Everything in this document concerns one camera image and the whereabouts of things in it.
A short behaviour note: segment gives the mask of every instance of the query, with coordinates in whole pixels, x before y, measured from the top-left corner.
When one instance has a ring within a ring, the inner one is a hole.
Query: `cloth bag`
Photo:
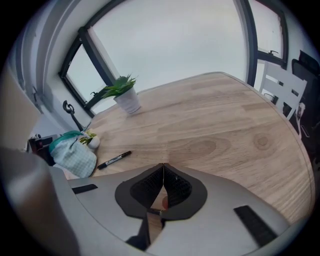
[[[78,141],[79,131],[68,131],[49,145],[53,160],[80,178],[89,177],[96,167],[97,157]]]

